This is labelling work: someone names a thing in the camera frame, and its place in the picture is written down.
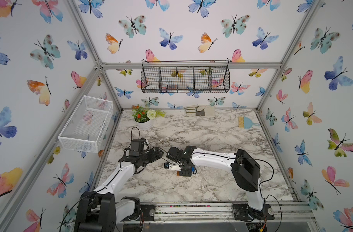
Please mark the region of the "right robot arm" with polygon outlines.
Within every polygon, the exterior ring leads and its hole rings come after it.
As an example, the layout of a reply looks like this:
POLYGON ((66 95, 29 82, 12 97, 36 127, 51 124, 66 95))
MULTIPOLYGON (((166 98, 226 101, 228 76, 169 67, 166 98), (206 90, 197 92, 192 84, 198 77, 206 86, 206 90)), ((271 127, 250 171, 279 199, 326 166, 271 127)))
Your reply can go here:
POLYGON ((248 206, 262 211, 265 200, 260 191, 261 167, 246 151, 219 153, 187 146, 184 150, 171 147, 167 152, 164 169, 177 171, 181 177, 190 177, 197 172, 197 166, 212 167, 232 173, 239 188, 248 198, 248 206))

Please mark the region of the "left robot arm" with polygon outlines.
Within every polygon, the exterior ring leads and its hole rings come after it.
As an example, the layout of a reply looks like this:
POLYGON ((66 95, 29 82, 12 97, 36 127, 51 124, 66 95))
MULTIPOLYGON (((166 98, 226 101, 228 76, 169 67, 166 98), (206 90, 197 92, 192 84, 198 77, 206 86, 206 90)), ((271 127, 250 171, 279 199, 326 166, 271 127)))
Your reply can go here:
POLYGON ((136 152, 130 150, 119 160, 114 172, 93 191, 82 194, 78 203, 75 232, 113 232, 116 225, 123 220, 138 221, 142 216, 140 200, 133 197, 118 199, 119 192, 140 167, 163 157, 160 148, 136 152))

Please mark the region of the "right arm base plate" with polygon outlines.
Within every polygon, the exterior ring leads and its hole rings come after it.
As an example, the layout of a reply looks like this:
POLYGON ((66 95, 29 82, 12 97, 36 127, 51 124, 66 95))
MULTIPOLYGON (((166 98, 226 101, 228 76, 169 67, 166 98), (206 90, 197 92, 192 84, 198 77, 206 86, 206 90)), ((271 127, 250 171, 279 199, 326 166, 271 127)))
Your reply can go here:
POLYGON ((254 220, 274 220, 274 211, 269 204, 265 204, 262 210, 249 207, 248 204, 233 204, 232 213, 235 220, 252 222, 254 220))

